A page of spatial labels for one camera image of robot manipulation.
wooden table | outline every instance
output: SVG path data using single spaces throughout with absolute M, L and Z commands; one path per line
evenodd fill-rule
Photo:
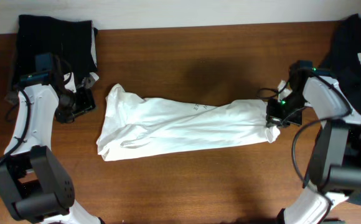
M 96 38 L 97 110 L 73 124 L 54 122 L 52 150 L 71 175 L 77 200 L 109 223 L 220 223 L 275 217 L 301 193 L 291 163 L 297 127 L 276 142 L 104 162 L 96 140 L 105 96 L 115 83 L 142 97 L 206 105 L 255 98 L 287 79 L 298 59 L 317 65 L 329 51 L 336 22 L 175 29 L 101 30 Z M 14 124 L 4 115 L 16 36 L 0 35 L 0 156 Z M 314 120 L 312 110 L 304 122 Z M 318 127 L 298 144 L 305 170 Z M 361 223 L 361 207 L 343 203 L 329 217 Z M 15 223 L 0 199 L 0 223 Z

black t-shirt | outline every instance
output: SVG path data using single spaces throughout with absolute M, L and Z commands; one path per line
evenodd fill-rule
M 21 75 L 35 72 L 35 56 L 52 53 L 66 60 L 72 68 L 75 82 L 81 83 L 90 72 L 97 71 L 92 54 L 92 21 L 67 22 L 49 16 L 19 16 L 17 58 L 12 84 Z M 64 74 L 70 70 L 63 64 Z
M 320 67 L 331 69 L 343 94 L 361 114 L 361 18 L 350 16 L 334 32 L 331 51 Z M 361 194 L 349 199 L 361 205 Z

white t-shirt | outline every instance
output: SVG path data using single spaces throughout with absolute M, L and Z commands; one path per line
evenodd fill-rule
M 106 100 L 105 122 L 96 142 L 105 161 L 273 142 L 280 134 L 276 126 L 266 127 L 262 100 L 235 100 L 216 107 L 142 99 L 119 84 Z

white robotic arm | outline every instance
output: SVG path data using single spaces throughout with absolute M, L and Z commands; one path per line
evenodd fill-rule
M 336 205 L 361 192 L 361 114 L 347 101 L 338 81 L 328 75 L 313 68 L 311 62 L 299 61 L 290 68 L 293 92 L 280 102 L 268 103 L 269 124 L 289 122 L 305 102 L 319 118 L 302 127 L 294 138 L 293 162 L 304 190 L 294 204 L 281 211 L 277 223 L 321 223 Z M 304 129 L 318 122 L 322 129 L 304 178 L 296 165 L 295 144 Z
M 19 113 L 11 141 L 0 158 L 0 196 L 15 220 L 104 223 L 75 201 L 72 180 L 50 150 L 54 116 L 67 122 L 85 109 L 77 107 L 75 90 L 66 89 L 58 57 L 38 55 L 35 62 L 42 68 L 21 77 L 17 86 Z M 75 86 L 73 75 L 70 77 L 70 86 Z M 31 173 L 36 179 L 20 181 Z

wire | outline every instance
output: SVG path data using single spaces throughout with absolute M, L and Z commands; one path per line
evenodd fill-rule
M 13 105 L 13 106 L 11 107 L 11 109 L 9 109 L 9 110 L 6 112 L 6 114 L 5 114 L 5 121 L 6 121 L 6 122 L 11 123 L 11 122 L 14 121 L 14 119 L 9 119 L 9 115 L 11 115 L 12 111 L 13 111 L 14 109 L 16 109 L 18 106 L 19 106 L 19 103 L 17 102 L 15 105 Z
M 294 166 L 294 170 L 296 171 L 299 179 L 304 183 L 304 185 L 306 185 L 307 187 L 309 187 L 309 189 L 313 192 L 317 192 L 319 195 L 321 195 L 322 197 L 324 197 L 326 200 L 327 200 L 327 203 L 329 204 L 327 206 L 327 210 L 324 214 L 324 216 L 321 218 L 321 220 L 318 222 L 318 223 L 321 223 L 324 221 L 324 219 L 326 218 L 326 216 L 330 213 L 331 211 L 331 208 L 333 206 L 333 203 L 331 201 L 331 199 L 329 199 L 327 196 L 325 196 L 322 192 L 316 190 L 316 189 L 313 189 L 309 183 L 307 183 L 304 179 L 304 177 L 302 176 L 301 174 L 301 171 L 299 170 L 299 167 L 298 167 L 298 164 L 297 164 L 297 160 L 296 160 L 296 144 L 297 144 L 297 141 L 298 141 L 298 138 L 300 137 L 300 135 L 302 134 L 302 132 L 304 130 L 306 130 L 307 128 L 317 124 L 317 123 L 320 123 L 322 121 L 330 121 L 330 120 L 334 120 L 334 119 L 341 119 L 343 117 L 346 117 L 348 115 L 350 115 L 352 113 L 352 108 L 351 106 L 349 105 L 349 102 L 347 101 L 347 99 L 345 99 L 345 97 L 333 86 L 331 85 L 330 83 L 328 83 L 327 81 L 325 81 L 323 78 L 321 78 L 319 75 L 316 75 L 314 72 L 312 72 L 312 75 L 314 77 L 316 77 L 319 81 L 321 81 L 322 83 L 324 83 L 327 87 L 329 87 L 332 91 L 334 91 L 334 93 L 336 95 L 338 95 L 338 97 L 342 100 L 342 102 L 344 103 L 344 105 L 347 107 L 347 111 L 344 113 L 344 114 L 340 114 L 340 115 L 335 115 L 335 116 L 331 116 L 331 117 L 327 117 L 327 118 L 322 118 L 322 119 L 318 119 L 318 120 L 315 120 L 315 121 L 312 121 L 310 123 L 307 123 L 306 125 L 304 125 L 303 127 L 301 127 L 301 129 L 298 130 L 298 132 L 296 133 L 295 137 L 294 137 L 294 140 L 293 140 L 293 145 L 291 147 L 291 157 L 293 159 L 293 166 Z
M 66 61 L 62 58 L 59 58 L 59 60 L 61 62 L 64 62 L 64 64 L 66 64 L 67 68 L 70 70 L 70 76 L 64 81 L 64 85 L 67 85 L 71 80 L 71 76 L 73 76 L 73 69 L 71 68 L 71 65 L 68 61 Z
M 260 88 L 260 89 L 256 92 L 256 97 L 257 97 L 258 99 L 261 99 L 261 100 L 270 100 L 270 99 L 273 99 L 274 97 L 278 96 L 280 93 L 282 93 L 282 92 L 286 89 L 287 84 L 288 84 L 289 81 L 290 81 L 290 79 L 287 80 L 286 84 L 284 85 L 284 87 L 282 87 L 281 90 L 277 90 L 277 89 L 274 89 L 274 88 Z M 260 94 L 259 94 L 262 90 L 272 91 L 272 92 L 274 93 L 274 95 L 262 97 L 262 96 L 260 96 Z
M 29 124 L 30 124 L 30 116 L 31 116 L 31 102 L 29 97 L 27 96 L 27 93 L 25 93 L 25 91 L 21 88 L 19 88 L 19 91 L 23 94 L 24 98 L 26 99 L 26 106 L 27 106 L 27 118 L 26 118 L 26 123 L 24 125 L 24 130 L 23 133 L 21 135 L 21 137 L 19 139 L 17 139 L 17 143 L 15 146 L 13 146 L 13 148 L 11 150 L 9 150 L 7 153 L 5 153 L 5 155 L 2 157 L 2 159 L 0 160 L 0 166 L 6 161 L 7 158 L 9 158 L 9 156 L 11 156 L 11 154 L 16 151 L 17 148 L 19 148 L 19 146 L 23 143 L 24 139 L 26 138 L 26 134 L 28 132 L 29 129 Z
M 294 110 L 292 113 L 290 113 L 286 118 L 284 118 L 284 119 L 282 120 L 280 126 L 284 126 L 284 122 L 288 122 L 288 119 L 289 119 L 293 114 L 297 113 L 298 111 L 303 111 L 303 110 L 305 110 L 306 108 L 307 108 L 307 106 L 304 106 L 304 107 L 302 107 L 302 108 L 300 108 L 300 109 Z

